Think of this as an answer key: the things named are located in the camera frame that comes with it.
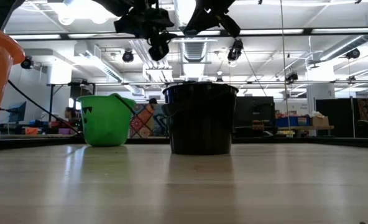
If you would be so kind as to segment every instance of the monitor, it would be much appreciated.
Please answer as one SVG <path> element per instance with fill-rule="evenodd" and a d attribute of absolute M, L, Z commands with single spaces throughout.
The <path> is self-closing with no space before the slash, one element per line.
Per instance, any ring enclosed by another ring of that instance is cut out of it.
<path fill-rule="evenodd" d="M 15 103 L 9 106 L 10 116 L 9 122 L 18 122 L 23 121 L 25 118 L 25 109 L 27 106 L 27 102 Z"/>

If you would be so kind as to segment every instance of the wooden table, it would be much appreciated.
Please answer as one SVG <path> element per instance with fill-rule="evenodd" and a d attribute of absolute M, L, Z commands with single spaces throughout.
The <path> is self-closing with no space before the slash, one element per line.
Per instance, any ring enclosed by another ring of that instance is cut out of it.
<path fill-rule="evenodd" d="M 70 138 L 74 134 L 0 134 L 0 139 Z"/>
<path fill-rule="evenodd" d="M 235 144 L 0 151 L 0 224 L 368 224 L 368 149 Z"/>
<path fill-rule="evenodd" d="M 328 135 L 331 135 L 331 130 L 334 126 L 319 127 L 319 126 L 294 126 L 294 127 L 279 127 L 278 130 L 294 130 L 296 137 L 301 137 L 301 131 L 312 131 L 312 130 L 328 130 Z"/>

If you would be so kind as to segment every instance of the black camera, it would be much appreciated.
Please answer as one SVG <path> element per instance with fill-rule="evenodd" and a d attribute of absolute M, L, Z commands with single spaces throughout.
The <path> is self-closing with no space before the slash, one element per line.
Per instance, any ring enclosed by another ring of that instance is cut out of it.
<path fill-rule="evenodd" d="M 23 69 L 33 69 L 34 61 L 32 61 L 32 56 L 26 56 L 25 60 L 21 62 L 21 68 Z"/>
<path fill-rule="evenodd" d="M 239 56 L 241 56 L 241 54 L 242 54 L 243 49 L 244 49 L 244 43 L 242 43 L 242 40 L 241 39 L 236 39 L 234 41 L 234 44 L 229 49 L 229 53 L 228 53 L 228 56 L 227 56 L 228 60 L 230 62 L 238 60 Z"/>
<path fill-rule="evenodd" d="M 122 57 L 122 60 L 126 63 L 132 62 L 134 60 L 132 50 L 130 50 L 130 49 L 125 50 L 125 52 L 123 54 L 123 57 Z"/>
<path fill-rule="evenodd" d="M 354 49 L 354 50 L 352 50 L 352 51 L 350 51 L 350 52 L 348 52 L 346 55 L 345 55 L 345 57 L 347 58 L 347 59 L 357 59 L 357 58 L 359 58 L 359 56 L 361 55 L 361 52 L 358 50 L 358 49 Z"/>

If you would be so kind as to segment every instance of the ceiling light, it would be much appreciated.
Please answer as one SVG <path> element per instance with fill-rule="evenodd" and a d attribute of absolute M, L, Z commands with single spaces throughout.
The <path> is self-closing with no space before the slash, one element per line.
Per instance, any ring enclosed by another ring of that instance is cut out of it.
<path fill-rule="evenodd" d="M 94 33 L 94 34 L 68 34 L 69 38 L 71 39 L 85 39 L 85 38 L 93 38 L 93 39 L 97 39 L 97 38 L 103 38 L 103 39 L 108 39 L 108 38 L 116 38 L 116 37 L 134 37 L 134 35 L 130 35 L 130 34 L 117 34 L 117 33 Z"/>
<path fill-rule="evenodd" d="M 95 83 L 97 86 L 118 86 L 123 85 L 123 83 Z"/>
<path fill-rule="evenodd" d="M 303 29 L 284 29 L 283 34 L 301 34 Z M 241 30 L 239 35 L 272 35 L 282 34 L 282 29 L 264 29 L 264 30 Z"/>
<path fill-rule="evenodd" d="M 368 28 L 332 28 L 332 29 L 313 29 L 312 34 L 335 34 L 335 33 L 366 33 Z"/>
<path fill-rule="evenodd" d="M 91 0 L 73 0 L 68 6 L 64 3 L 48 4 L 57 14 L 63 25 L 70 25 L 75 19 L 91 19 L 95 24 L 103 24 L 116 16 L 102 5 Z"/>
<path fill-rule="evenodd" d="M 14 40 L 45 40 L 45 39 L 61 39 L 58 34 L 40 34 L 40 35 L 10 35 Z"/>
<path fill-rule="evenodd" d="M 179 37 L 184 37 L 184 34 L 182 31 L 171 31 L 169 33 L 176 34 Z M 221 33 L 220 30 L 205 30 L 205 31 L 200 32 L 198 35 L 220 35 L 220 33 Z"/>
<path fill-rule="evenodd" d="M 207 43 L 217 42 L 216 39 L 173 39 L 173 43 Z"/>
<path fill-rule="evenodd" d="M 162 82 L 149 82 L 149 83 L 128 83 L 128 85 L 164 85 Z"/>
<path fill-rule="evenodd" d="M 232 85 L 243 85 L 243 84 L 247 84 L 247 82 L 224 82 L 224 83 L 229 83 Z"/>

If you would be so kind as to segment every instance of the wire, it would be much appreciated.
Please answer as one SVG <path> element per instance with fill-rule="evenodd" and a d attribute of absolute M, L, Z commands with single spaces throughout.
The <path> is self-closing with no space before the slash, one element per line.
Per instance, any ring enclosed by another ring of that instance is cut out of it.
<path fill-rule="evenodd" d="M 282 50 L 283 50 L 283 55 L 285 55 L 285 34 L 283 33 L 283 6 L 282 6 L 282 0 L 280 0 L 281 3 L 281 25 L 282 25 Z M 286 112 L 288 114 L 288 126 L 291 127 L 290 125 L 290 115 L 289 115 L 289 105 L 288 105 L 288 86 L 286 83 L 286 58 L 283 58 L 283 73 L 284 73 L 284 77 L 283 77 L 283 84 L 285 85 L 285 101 L 286 101 Z"/>
<path fill-rule="evenodd" d="M 13 84 L 13 82 L 11 82 L 10 80 L 8 81 L 10 86 L 13 87 L 13 89 L 17 90 L 17 92 L 19 92 L 23 97 L 25 97 L 27 100 L 29 100 L 31 103 L 33 103 L 35 106 L 39 107 L 42 111 L 48 113 L 50 116 L 52 116 L 53 118 L 55 118 L 56 120 L 62 122 L 63 124 L 65 124 L 66 126 L 68 126 L 68 128 L 70 128 L 72 131 L 76 132 L 77 134 L 79 134 L 80 136 L 82 136 L 82 134 L 77 131 L 75 128 L 73 128 L 72 126 L 70 126 L 67 122 L 65 122 L 64 120 L 62 120 L 61 118 L 55 116 L 54 114 L 52 114 L 51 112 L 47 111 L 45 108 L 41 107 L 39 104 L 37 104 L 34 100 L 32 100 L 31 98 L 29 98 L 29 96 L 27 96 L 25 93 L 23 93 L 20 89 L 18 89 L 18 87 L 15 86 L 15 84 Z"/>
<path fill-rule="evenodd" d="M 115 97 L 118 99 L 118 100 L 120 100 L 122 103 L 123 103 L 123 105 L 125 105 L 126 107 L 127 107 L 127 109 L 129 109 L 130 110 L 130 112 L 134 115 L 134 116 L 136 116 L 137 114 L 136 114 L 136 112 L 120 97 L 120 96 L 118 96 L 118 95 L 115 95 Z"/>
<path fill-rule="evenodd" d="M 254 72 L 254 69 L 253 69 L 253 67 L 252 67 L 252 65 L 251 65 L 251 62 L 250 62 L 250 61 L 249 61 L 249 59 L 247 58 L 247 54 L 246 54 L 245 48 L 243 48 L 243 51 L 244 51 L 244 55 L 246 56 L 247 63 L 248 63 L 248 64 L 249 64 L 249 66 L 251 67 L 252 73 L 253 73 L 254 77 L 256 78 L 256 81 L 258 82 L 258 84 L 259 84 L 259 86 L 260 86 L 261 90 L 263 90 L 264 95 L 265 95 L 265 96 L 267 96 L 267 94 L 266 94 L 266 93 L 265 93 L 265 91 L 264 91 L 263 86 L 261 85 L 261 83 L 260 83 L 259 79 L 257 78 L 256 72 Z"/>

